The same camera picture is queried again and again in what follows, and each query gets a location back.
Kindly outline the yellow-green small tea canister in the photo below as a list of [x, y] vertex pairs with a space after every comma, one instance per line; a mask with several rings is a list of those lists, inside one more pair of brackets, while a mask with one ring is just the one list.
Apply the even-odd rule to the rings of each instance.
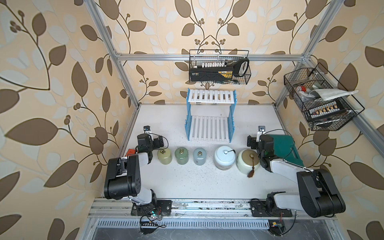
[[172, 162], [172, 152], [169, 148], [158, 150], [157, 157], [163, 165], [168, 165]]

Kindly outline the cream jar with brown lid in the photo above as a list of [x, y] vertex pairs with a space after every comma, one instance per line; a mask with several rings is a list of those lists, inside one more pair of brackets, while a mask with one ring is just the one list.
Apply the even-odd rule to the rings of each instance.
[[242, 150], [237, 157], [236, 166], [242, 174], [252, 178], [260, 166], [257, 152], [254, 150]]

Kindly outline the green small tea canister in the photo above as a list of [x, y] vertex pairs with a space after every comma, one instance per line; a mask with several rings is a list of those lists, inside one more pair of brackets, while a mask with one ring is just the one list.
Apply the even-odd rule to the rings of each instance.
[[189, 151], [184, 147], [179, 147], [175, 151], [175, 157], [179, 165], [185, 165], [189, 161]]

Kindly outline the white painted porcelain jar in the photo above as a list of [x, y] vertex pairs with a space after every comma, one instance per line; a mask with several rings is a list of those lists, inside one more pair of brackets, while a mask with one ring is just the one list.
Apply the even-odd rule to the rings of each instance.
[[229, 170], [236, 161], [236, 151], [229, 146], [221, 146], [215, 150], [214, 164], [222, 170]]

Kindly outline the blue small tea canister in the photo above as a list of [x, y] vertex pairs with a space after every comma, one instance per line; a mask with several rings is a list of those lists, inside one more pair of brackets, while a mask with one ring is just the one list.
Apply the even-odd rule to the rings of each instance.
[[207, 152], [204, 148], [196, 148], [193, 153], [194, 163], [202, 166], [206, 163]]

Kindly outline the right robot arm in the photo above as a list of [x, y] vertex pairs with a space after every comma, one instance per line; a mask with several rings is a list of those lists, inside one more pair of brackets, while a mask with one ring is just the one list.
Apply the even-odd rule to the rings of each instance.
[[291, 216], [290, 211], [294, 210], [318, 218], [333, 217], [346, 211], [345, 201], [331, 173], [324, 169], [306, 168], [291, 136], [270, 134], [248, 136], [247, 146], [256, 151], [262, 168], [283, 176], [298, 186], [297, 193], [268, 194], [263, 201], [267, 215]]

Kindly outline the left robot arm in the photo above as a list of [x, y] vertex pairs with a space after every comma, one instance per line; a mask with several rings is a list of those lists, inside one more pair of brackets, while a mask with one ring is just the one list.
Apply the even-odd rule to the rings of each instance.
[[137, 136], [138, 145], [127, 157], [109, 159], [104, 184], [108, 200], [128, 200], [134, 204], [134, 216], [156, 216], [162, 211], [153, 190], [142, 186], [141, 168], [151, 163], [153, 151], [164, 147], [163, 137], [143, 133]]

